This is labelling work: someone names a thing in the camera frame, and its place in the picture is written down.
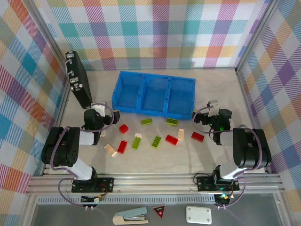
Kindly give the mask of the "blue three-compartment bin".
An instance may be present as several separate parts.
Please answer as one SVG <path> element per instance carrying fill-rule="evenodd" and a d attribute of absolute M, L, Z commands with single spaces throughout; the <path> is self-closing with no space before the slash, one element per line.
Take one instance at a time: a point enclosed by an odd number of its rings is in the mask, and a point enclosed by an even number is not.
<path fill-rule="evenodd" d="M 190 120 L 195 106 L 193 78 L 121 71 L 112 94 L 114 110 Z"/>

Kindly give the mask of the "slotted metal strip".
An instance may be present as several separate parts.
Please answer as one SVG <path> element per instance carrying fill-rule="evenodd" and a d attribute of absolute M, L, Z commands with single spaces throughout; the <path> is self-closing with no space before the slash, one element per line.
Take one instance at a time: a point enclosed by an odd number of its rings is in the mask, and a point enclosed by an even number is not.
<path fill-rule="evenodd" d="M 109 195 L 98 203 L 81 202 L 81 197 L 73 196 L 69 199 L 75 204 L 186 204 L 186 203 L 215 203 L 214 195 L 193 194 L 193 195 Z"/>

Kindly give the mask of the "black hard case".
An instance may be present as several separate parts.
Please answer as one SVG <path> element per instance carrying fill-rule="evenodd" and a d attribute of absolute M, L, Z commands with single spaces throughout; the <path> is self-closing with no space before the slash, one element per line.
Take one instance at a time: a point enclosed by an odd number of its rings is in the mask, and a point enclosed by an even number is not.
<path fill-rule="evenodd" d="M 69 79 L 70 90 L 76 97 L 80 106 L 83 109 L 87 109 L 92 104 L 87 72 L 76 51 L 66 52 L 65 57 L 65 70 Z"/>

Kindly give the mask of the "white rectangular plate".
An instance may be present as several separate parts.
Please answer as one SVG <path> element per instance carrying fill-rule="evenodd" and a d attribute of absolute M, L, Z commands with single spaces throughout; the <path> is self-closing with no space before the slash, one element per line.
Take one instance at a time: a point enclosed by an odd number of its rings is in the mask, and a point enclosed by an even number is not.
<path fill-rule="evenodd" d="M 212 224 L 212 212 L 210 208 L 199 206 L 186 207 L 186 222 L 194 224 Z"/>

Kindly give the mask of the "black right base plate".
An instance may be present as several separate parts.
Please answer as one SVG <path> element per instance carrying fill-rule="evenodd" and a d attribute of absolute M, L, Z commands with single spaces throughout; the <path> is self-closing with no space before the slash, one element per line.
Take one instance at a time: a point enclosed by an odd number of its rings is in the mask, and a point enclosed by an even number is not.
<path fill-rule="evenodd" d="M 231 192 L 240 190 L 239 182 L 237 180 L 229 180 L 213 176 L 197 177 L 197 186 L 199 192 Z"/>

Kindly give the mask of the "red triangle sign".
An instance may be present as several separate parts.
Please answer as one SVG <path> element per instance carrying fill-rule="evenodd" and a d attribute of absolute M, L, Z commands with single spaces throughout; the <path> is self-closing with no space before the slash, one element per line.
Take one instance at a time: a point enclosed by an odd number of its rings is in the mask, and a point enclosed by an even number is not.
<path fill-rule="evenodd" d="M 161 205 L 161 206 L 157 206 L 157 207 L 153 207 L 152 209 L 156 212 L 156 214 L 163 219 L 164 217 L 164 212 L 165 212 L 165 205 Z"/>

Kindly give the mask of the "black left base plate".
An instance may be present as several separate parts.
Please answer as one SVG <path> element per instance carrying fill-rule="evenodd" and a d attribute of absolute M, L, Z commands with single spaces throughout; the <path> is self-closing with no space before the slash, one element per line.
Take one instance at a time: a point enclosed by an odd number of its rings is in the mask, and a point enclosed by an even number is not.
<path fill-rule="evenodd" d="M 90 180 L 74 180 L 72 193 L 112 193 L 114 178 L 92 178 Z"/>

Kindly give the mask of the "aluminium front rail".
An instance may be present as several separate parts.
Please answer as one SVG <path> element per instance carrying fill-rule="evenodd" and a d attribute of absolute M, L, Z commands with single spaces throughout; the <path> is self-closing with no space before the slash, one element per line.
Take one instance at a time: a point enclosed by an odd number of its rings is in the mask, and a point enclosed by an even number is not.
<path fill-rule="evenodd" d="M 26 195 L 58 195 L 58 183 L 66 174 L 44 174 L 32 177 Z M 99 174 L 100 178 L 114 178 L 113 194 L 197 194 L 202 184 L 191 173 L 147 173 L 147 174 Z M 283 182 L 278 174 L 247 173 L 239 179 L 240 193 L 246 181 L 247 194 L 284 192 Z"/>

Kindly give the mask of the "aluminium frame post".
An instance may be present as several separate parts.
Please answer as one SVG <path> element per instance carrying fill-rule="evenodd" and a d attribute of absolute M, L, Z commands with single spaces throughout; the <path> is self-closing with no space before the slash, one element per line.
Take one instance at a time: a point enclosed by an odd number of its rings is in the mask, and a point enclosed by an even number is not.
<path fill-rule="evenodd" d="M 36 25 L 38 26 L 40 32 L 45 38 L 46 42 L 50 45 L 51 50 L 54 53 L 54 56 L 57 58 L 60 66 L 63 68 L 63 71 L 66 72 L 65 69 L 65 53 L 70 50 L 70 46 L 68 45 L 65 36 L 55 18 L 54 13 L 51 10 L 51 7 L 47 0 L 39 0 L 41 4 L 41 9 L 43 9 L 45 17 L 41 14 L 39 8 L 35 4 L 34 0 L 22 0 L 23 4 L 26 6 L 28 12 L 33 17 Z M 45 22 L 44 18 L 48 18 L 50 23 L 53 26 L 54 31 L 57 34 L 57 39 L 52 35 L 48 24 Z"/>
<path fill-rule="evenodd" d="M 278 8 L 281 0 L 269 0 L 267 7 L 265 8 L 261 19 L 257 23 L 256 27 L 254 28 L 254 32 L 241 56 L 239 59 L 237 65 L 235 66 L 236 74 L 239 75 L 239 73 L 242 71 L 242 68 L 247 63 L 257 41 L 261 38 L 263 35 L 266 27 L 268 26 L 269 21 L 271 20 L 274 12 Z"/>

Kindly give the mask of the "grey blue stapler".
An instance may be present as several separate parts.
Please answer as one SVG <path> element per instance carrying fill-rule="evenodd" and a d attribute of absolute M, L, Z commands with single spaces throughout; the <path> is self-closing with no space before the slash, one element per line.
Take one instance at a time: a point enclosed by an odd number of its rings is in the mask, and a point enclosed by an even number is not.
<path fill-rule="evenodd" d="M 116 213 L 112 221 L 116 226 L 148 224 L 149 221 L 145 219 L 146 214 L 148 214 L 146 207 L 125 210 Z"/>

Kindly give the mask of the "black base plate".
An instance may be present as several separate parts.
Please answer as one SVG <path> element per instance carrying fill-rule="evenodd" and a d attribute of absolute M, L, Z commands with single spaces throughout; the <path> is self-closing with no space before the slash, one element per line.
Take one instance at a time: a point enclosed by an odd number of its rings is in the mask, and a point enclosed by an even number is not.
<path fill-rule="evenodd" d="M 239 182 L 237 180 L 229 180 L 213 176 L 197 177 L 197 186 L 199 192 L 231 192 L 240 190 Z"/>
<path fill-rule="evenodd" d="M 72 193 L 112 193 L 114 178 L 92 178 L 90 180 L 74 180 Z"/>

